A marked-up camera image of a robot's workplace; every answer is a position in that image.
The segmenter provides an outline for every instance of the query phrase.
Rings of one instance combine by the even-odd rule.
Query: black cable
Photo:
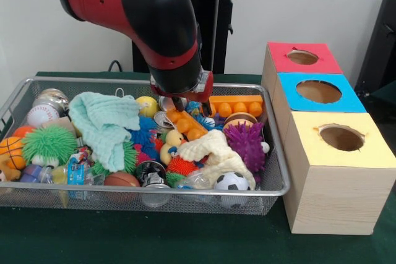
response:
[[[113,62],[110,63],[109,69],[108,71],[111,71],[113,69],[114,64],[117,64],[118,66],[118,70],[120,72],[123,72],[123,67],[121,66],[121,64],[118,62],[118,60],[114,60]]]

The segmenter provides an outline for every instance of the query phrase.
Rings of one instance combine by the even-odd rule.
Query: green table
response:
[[[45,76],[147,79],[133,73]],[[258,75],[217,82],[259,83]],[[283,202],[261,216],[0,209],[3,263],[395,263],[396,195],[372,236],[290,234]]]

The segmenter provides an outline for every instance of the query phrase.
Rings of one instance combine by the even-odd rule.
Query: rubber duck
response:
[[[168,132],[165,138],[165,143],[160,150],[161,162],[165,165],[169,165],[169,162],[173,157],[176,156],[178,147],[180,147],[184,142],[183,134],[177,130],[171,130]]]

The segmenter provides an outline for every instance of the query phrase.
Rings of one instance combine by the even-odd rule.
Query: yellow paper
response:
[[[311,166],[396,168],[396,158],[369,114],[293,111],[292,116]],[[329,145],[320,131],[338,125],[359,132],[363,146],[344,151]]]

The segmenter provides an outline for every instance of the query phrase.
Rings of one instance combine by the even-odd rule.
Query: round hole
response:
[[[320,80],[305,80],[297,85],[296,91],[305,99],[317,103],[334,103],[342,95],[335,85]]]
[[[348,126],[327,125],[319,134],[328,145],[341,151],[356,151],[364,144],[364,137]]]
[[[300,49],[292,50],[290,53],[287,54],[287,58],[289,58],[294,63],[302,65],[312,65],[319,60],[319,57],[315,54]]]

